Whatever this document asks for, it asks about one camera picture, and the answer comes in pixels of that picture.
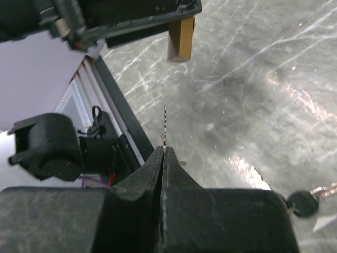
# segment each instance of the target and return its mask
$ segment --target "purple wire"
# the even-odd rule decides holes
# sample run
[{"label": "purple wire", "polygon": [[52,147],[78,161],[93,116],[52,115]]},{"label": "purple wire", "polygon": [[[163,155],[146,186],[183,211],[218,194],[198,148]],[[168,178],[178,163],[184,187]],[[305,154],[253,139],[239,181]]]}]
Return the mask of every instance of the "purple wire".
[{"label": "purple wire", "polygon": [[78,179],[82,180],[82,187],[84,187],[84,182],[92,182],[92,183],[97,183],[100,186],[110,188],[110,186],[107,183],[103,183],[101,180],[93,179],[91,177],[86,177],[86,176],[80,176]]}]

